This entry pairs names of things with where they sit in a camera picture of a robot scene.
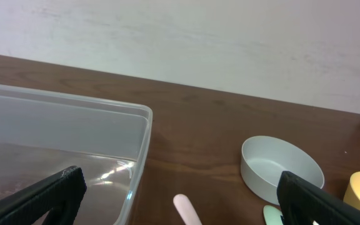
wall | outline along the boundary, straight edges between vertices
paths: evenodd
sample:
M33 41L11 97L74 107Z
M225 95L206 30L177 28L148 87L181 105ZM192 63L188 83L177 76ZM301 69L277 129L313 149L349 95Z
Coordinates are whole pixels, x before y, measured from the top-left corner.
M360 0L0 0L0 54L360 113Z

brown tabletop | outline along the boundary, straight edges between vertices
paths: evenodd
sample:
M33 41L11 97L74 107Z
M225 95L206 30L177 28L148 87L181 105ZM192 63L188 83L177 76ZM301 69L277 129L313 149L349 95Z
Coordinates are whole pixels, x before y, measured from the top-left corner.
M274 136L306 151L323 170L324 190L339 198L360 171L359 114L4 56L0 84L153 110L132 224L183 224L172 202L179 193L189 196L203 224L264 224L269 203L239 171L241 145L251 136Z

white bowl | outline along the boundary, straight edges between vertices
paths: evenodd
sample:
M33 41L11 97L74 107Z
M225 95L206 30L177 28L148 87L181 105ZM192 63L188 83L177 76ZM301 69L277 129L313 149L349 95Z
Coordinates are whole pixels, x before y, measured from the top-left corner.
M291 171L319 188L324 186L319 165L295 145L268 136L250 137L244 142L241 176L257 196L278 205L276 190L283 171Z

wooden table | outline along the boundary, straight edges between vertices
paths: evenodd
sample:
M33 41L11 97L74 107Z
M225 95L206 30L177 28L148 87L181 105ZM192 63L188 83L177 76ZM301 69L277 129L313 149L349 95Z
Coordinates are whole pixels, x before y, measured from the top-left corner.
M114 99L154 113L133 224L183 224L172 199L189 196L203 224L264 224L240 175L241 145L267 135L305 150L324 190L341 198L360 171L360 115L0 56L0 84Z

plastic bin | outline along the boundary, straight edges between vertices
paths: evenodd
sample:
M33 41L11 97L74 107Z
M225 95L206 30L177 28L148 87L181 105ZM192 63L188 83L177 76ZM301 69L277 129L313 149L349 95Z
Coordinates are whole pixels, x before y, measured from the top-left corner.
M87 192L75 224L126 224L152 111L138 104L0 85L0 199L68 166Z

